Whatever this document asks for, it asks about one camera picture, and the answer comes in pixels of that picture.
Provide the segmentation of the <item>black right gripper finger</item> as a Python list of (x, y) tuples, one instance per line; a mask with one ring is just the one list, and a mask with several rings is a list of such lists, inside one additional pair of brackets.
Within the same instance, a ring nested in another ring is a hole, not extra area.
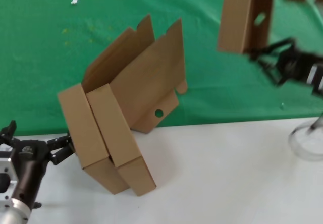
[(286, 45), (295, 46), (295, 39), (290, 37), (290, 38), (286, 38), (286, 39), (280, 40), (278, 42), (275, 42), (275, 43), (273, 43), (269, 46), (263, 47), (263, 48), (250, 49), (248, 51), (248, 54), (250, 55), (251, 58), (258, 58), (261, 55), (272, 54), (273, 51), (275, 51), (276, 49), (286, 46)]
[(283, 85), (286, 82), (284, 75), (278, 69), (279, 60), (264, 60), (264, 59), (253, 59), (253, 62), (260, 66), (262, 72), (269, 78), (271, 83), (276, 87)]

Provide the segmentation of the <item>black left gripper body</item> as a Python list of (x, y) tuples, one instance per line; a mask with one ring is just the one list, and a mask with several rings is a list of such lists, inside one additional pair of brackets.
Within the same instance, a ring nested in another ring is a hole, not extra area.
[(15, 144), (18, 163), (18, 183), (12, 197), (33, 206), (49, 162), (49, 148), (45, 141), (22, 140)]

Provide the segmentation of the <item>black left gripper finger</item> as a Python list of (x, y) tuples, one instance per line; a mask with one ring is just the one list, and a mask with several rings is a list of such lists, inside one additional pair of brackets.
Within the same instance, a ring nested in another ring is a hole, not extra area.
[(54, 165), (60, 164), (75, 153), (74, 144), (69, 133), (47, 141), (47, 146), (50, 152), (49, 160)]
[(17, 124), (15, 120), (12, 120), (8, 126), (1, 129), (1, 144), (5, 144), (7, 146), (15, 146), (19, 141), (14, 138), (14, 133), (16, 131)]

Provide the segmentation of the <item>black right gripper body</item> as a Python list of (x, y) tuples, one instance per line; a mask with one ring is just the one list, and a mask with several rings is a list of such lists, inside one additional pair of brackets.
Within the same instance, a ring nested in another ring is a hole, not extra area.
[(310, 70), (316, 62), (316, 55), (301, 52), (294, 48), (282, 51), (277, 61), (277, 69), (281, 75), (278, 83), (295, 80), (306, 83)]

